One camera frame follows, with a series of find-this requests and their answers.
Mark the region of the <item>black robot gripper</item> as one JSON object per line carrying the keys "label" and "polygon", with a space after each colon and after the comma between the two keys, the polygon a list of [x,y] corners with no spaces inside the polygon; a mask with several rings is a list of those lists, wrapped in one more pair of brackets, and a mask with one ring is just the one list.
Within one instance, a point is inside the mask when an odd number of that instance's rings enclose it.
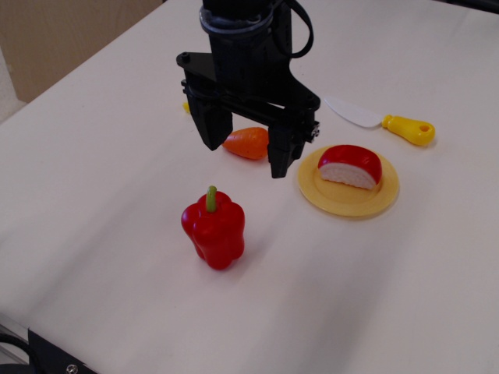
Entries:
{"label": "black robot gripper", "polygon": [[305,142],[318,133],[316,94],[292,74],[290,62],[310,50],[292,50],[291,23],[235,30],[211,28],[211,51],[183,52],[176,62],[190,114],[203,143],[216,150],[233,131],[232,116],[268,127],[272,178],[284,178]]}

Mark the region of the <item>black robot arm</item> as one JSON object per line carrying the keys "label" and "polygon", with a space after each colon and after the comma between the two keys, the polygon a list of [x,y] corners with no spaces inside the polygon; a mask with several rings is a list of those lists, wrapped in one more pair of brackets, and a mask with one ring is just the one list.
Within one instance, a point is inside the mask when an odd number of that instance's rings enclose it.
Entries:
{"label": "black robot arm", "polygon": [[233,115],[265,125],[271,174],[284,178],[319,133],[320,98],[290,69],[313,46],[309,15],[297,1],[205,1],[199,18],[210,52],[183,52],[176,61],[203,143],[216,150]]}

